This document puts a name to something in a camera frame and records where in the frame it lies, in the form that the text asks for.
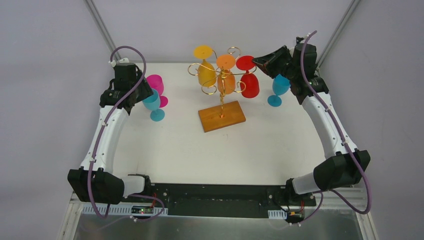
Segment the teal wine glass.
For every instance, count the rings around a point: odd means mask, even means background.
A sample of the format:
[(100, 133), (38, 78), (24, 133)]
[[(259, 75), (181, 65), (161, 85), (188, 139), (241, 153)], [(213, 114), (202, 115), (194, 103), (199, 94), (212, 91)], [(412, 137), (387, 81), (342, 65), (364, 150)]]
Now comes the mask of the teal wine glass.
[(153, 94), (142, 100), (143, 105), (151, 111), (150, 119), (154, 122), (159, 122), (164, 119), (165, 112), (160, 109), (161, 99), (159, 93), (152, 89)]

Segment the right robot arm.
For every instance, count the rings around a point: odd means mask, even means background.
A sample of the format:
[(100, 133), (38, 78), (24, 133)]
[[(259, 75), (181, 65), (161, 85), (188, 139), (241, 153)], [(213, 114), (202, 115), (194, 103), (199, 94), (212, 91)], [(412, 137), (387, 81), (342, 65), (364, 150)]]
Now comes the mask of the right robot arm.
[(325, 160), (311, 173), (286, 181), (282, 202), (294, 206), (310, 199), (314, 192), (358, 184), (371, 160), (368, 151), (360, 150), (339, 123), (329, 89), (316, 74), (317, 56), (316, 46), (298, 43), (292, 49), (284, 45), (252, 60), (274, 80), (288, 79), (291, 92), (312, 120), (324, 150)]

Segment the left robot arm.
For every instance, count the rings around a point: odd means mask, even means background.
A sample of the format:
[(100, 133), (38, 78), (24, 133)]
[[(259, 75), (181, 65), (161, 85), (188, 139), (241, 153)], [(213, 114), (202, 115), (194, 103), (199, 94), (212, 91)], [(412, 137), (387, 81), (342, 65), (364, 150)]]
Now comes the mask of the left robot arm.
[(73, 191), (82, 202), (116, 205), (134, 195), (140, 202), (152, 198), (153, 189), (143, 174), (113, 175), (115, 153), (121, 132), (135, 104), (153, 95), (143, 72), (135, 63), (118, 63), (114, 78), (100, 95), (99, 118), (88, 153), (78, 169), (67, 175)]

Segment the blue wine glass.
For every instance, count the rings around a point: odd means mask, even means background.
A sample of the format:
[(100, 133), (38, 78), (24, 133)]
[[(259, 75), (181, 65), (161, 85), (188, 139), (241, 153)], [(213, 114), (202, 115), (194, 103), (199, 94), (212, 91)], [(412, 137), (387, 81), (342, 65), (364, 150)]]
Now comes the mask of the blue wine glass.
[(279, 107), (282, 104), (281, 96), (284, 95), (291, 87), (289, 79), (278, 74), (272, 82), (273, 95), (267, 98), (267, 102), (272, 107)]

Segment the pink wine glass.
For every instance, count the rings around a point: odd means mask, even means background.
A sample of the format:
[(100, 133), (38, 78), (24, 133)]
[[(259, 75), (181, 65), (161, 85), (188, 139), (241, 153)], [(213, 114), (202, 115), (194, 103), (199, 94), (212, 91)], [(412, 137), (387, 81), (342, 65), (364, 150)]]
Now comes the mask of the pink wine glass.
[(152, 75), (149, 75), (146, 78), (146, 80), (149, 83), (150, 87), (152, 89), (155, 89), (159, 94), (159, 98), (160, 98), (159, 107), (164, 108), (168, 104), (169, 100), (166, 96), (163, 95), (165, 86), (164, 86), (162, 77), (158, 74), (152, 74)]

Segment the red wine glass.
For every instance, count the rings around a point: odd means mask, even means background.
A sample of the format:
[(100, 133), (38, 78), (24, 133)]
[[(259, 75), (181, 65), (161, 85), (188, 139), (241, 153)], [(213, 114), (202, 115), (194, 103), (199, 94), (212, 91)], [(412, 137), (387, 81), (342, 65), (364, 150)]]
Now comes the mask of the red wine glass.
[(245, 71), (241, 76), (240, 81), (243, 83), (240, 84), (241, 94), (243, 97), (252, 99), (255, 98), (260, 92), (259, 81), (256, 75), (251, 71), (256, 65), (253, 63), (253, 56), (245, 55), (241, 56), (236, 61), (236, 67)]

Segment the gold rack with wooden base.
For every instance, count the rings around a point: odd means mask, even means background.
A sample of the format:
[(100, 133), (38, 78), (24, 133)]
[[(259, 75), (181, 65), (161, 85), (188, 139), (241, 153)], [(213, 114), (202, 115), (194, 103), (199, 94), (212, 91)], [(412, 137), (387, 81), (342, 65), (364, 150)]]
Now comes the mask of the gold rack with wooden base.
[[(219, 105), (201, 109), (198, 111), (199, 119), (203, 128), (203, 131), (205, 133), (222, 129), (225, 127), (233, 126), (236, 124), (240, 124), (246, 121), (246, 117), (243, 113), (240, 103), (237, 100), (225, 103), (225, 97), (230, 94), (224, 95), (223, 93), (220, 93), (220, 91), (218, 90), (217, 80), (218, 80), (218, 75), (220, 73), (220, 70), (217, 67), (216, 61), (217, 61), (217, 58), (221, 55), (218, 55), (214, 49), (213, 51), (214, 53), (212, 54), (211, 57), (207, 59), (207, 61), (210, 64), (212, 64), (212, 66), (215, 68), (215, 72), (216, 72), (215, 85), (211, 87), (202, 87), (198, 81), (198, 84), (200, 85), (200, 89), (205, 95), (208, 95), (208, 96), (217, 95), (219, 96), (219, 100), (220, 100)], [(242, 55), (242, 51), (236, 46), (231, 46), (230, 48), (228, 48), (225, 54), (230, 54), (235, 58), (235, 66), (230, 69), (232, 74), (235, 76), (235, 90), (231, 94), (242, 95), (241, 84), (244, 84), (244, 83), (241, 82), (241, 77), (245, 73), (245, 71), (242, 71), (236, 67), (236, 61), (240, 57), (243, 57), (244, 55)], [(192, 63), (187, 68), (187, 72), (191, 76), (197, 77), (197, 79), (198, 79), (198, 67), (201, 62)], [(257, 70), (257, 67), (254, 67), (250, 71), (255, 74), (256, 70)]]

